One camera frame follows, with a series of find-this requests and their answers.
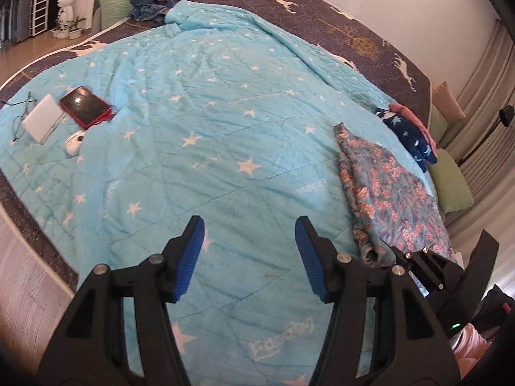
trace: gold tree print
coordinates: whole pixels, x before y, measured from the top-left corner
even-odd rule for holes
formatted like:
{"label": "gold tree print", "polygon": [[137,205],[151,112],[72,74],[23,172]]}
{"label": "gold tree print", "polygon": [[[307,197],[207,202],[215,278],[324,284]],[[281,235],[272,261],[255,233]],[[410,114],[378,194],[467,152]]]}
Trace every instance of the gold tree print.
{"label": "gold tree print", "polygon": [[369,37],[356,37],[355,35],[358,34],[356,28],[347,25],[339,28],[330,23],[327,23],[322,19],[317,20],[327,25],[329,33],[334,33],[336,31],[343,33],[343,35],[345,36],[344,42],[346,43],[346,45],[352,47],[352,49],[354,49],[359,55],[367,56],[371,60],[378,60],[379,49],[377,45],[375,45],[374,41]]}

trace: metal screw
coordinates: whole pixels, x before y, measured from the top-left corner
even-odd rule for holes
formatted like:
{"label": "metal screw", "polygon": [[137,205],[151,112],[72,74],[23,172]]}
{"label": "metal screw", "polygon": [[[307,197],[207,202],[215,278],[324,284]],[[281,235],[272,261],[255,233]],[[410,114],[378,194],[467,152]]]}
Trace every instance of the metal screw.
{"label": "metal screw", "polygon": [[347,254],[347,253],[339,253],[337,256],[336,256],[336,259],[343,263],[343,264],[348,264],[351,262],[352,260],[352,256],[350,254]]}
{"label": "metal screw", "polygon": [[393,274],[395,274],[396,276],[403,276],[404,273],[406,272],[406,270],[404,269],[404,267],[402,267],[401,265],[394,265],[392,268],[391,268],[391,271]]}
{"label": "metal screw", "polygon": [[161,264],[164,261],[164,257],[161,254],[153,254],[148,257],[150,264]]}
{"label": "metal screw", "polygon": [[97,264],[95,268],[93,269],[93,273],[95,273],[97,276],[100,276],[102,274],[105,274],[107,272],[107,265],[105,264]]}

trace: white figurine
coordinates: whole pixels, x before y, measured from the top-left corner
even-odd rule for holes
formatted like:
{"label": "white figurine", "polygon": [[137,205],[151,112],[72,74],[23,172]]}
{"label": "white figurine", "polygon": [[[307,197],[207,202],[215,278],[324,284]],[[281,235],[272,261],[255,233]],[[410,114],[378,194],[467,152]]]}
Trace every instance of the white figurine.
{"label": "white figurine", "polygon": [[73,20],[73,4],[74,0],[57,0],[57,5],[61,7],[59,9],[59,13],[57,15],[57,22],[59,24],[59,29],[61,30],[57,37],[59,39],[65,39],[68,37],[68,22]]}

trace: pink cloth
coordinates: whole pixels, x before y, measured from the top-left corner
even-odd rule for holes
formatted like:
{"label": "pink cloth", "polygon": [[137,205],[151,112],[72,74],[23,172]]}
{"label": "pink cloth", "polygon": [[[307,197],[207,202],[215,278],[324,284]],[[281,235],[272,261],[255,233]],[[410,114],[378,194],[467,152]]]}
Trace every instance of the pink cloth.
{"label": "pink cloth", "polygon": [[453,351],[462,379],[467,376],[489,347],[490,344],[476,331],[474,325],[465,326],[459,344]]}
{"label": "pink cloth", "polygon": [[435,157],[438,158],[438,152],[436,152],[436,142],[431,137],[431,134],[424,126],[424,124],[420,121],[420,119],[416,117],[410,109],[408,109],[406,106],[403,106],[402,104],[390,103],[388,107],[390,108],[390,111],[400,114],[404,119],[409,120],[411,123],[413,123],[413,125],[416,126],[416,128],[420,131],[420,133],[426,140],[427,144],[431,147],[431,151],[433,152]]}

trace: floral fabric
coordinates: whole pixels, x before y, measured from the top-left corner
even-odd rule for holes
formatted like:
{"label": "floral fabric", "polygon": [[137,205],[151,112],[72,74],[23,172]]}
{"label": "floral fabric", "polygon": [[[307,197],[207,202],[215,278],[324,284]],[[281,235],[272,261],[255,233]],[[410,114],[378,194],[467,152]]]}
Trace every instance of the floral fabric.
{"label": "floral fabric", "polygon": [[354,136],[343,123],[334,131],[342,148],[338,167],[353,214],[352,234],[363,262],[391,265],[395,256],[384,243],[403,252],[427,247],[449,258],[449,234],[422,180],[387,149]]}

